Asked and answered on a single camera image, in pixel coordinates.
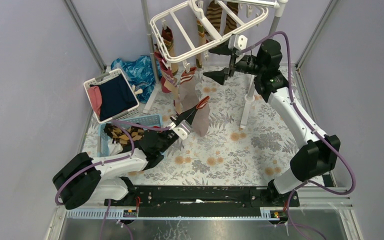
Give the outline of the red striped sock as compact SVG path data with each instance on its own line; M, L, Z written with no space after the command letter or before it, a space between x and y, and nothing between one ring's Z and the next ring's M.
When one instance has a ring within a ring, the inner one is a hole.
M174 77L170 67L158 50L154 51L154 57L157 59L162 74L161 85L164 93L171 93L177 87L177 79Z
M173 85L173 101L174 101L174 107L177 114L181 114L183 112L182 104L180 101L180 95L179 95L179 88L178 88L178 80L175 79L174 85Z

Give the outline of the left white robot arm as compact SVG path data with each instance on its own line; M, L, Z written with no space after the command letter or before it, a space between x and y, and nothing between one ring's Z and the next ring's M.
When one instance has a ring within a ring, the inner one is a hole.
M116 200L128 206L135 200L135 187L124 174L154 168L164 159L164 152L178 139L192 132L192 123L203 106L197 104L183 113L171 116L167 127L144 126L141 139L128 135L130 146L121 153L90 157L78 153L52 179L57 190L54 201L67 210L95 200Z

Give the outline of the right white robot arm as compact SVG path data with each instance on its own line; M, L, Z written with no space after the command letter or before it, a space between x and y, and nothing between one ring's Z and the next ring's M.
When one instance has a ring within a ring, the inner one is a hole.
M290 160L289 169L267 185L266 198L271 205L281 205L287 193L335 168L335 151L339 150L341 142L336 135L328 136L321 130L295 98L290 82L279 70L283 57L279 42L263 41L256 55L240 57L239 48L227 43L210 49L210 53L230 56L230 62L228 67L204 75L220 85L235 72L253 75L255 90L282 117L299 147Z

